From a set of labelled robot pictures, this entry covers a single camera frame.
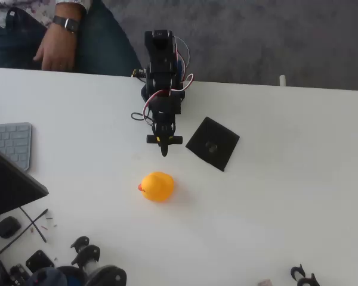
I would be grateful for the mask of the person's hand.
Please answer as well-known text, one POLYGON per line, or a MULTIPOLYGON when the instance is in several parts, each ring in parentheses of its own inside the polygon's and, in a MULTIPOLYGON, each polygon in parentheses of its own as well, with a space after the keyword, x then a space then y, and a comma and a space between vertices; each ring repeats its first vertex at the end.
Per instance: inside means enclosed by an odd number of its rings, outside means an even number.
POLYGON ((52 23, 46 31, 33 58, 41 63, 41 70, 71 72, 75 65, 77 36, 52 23))

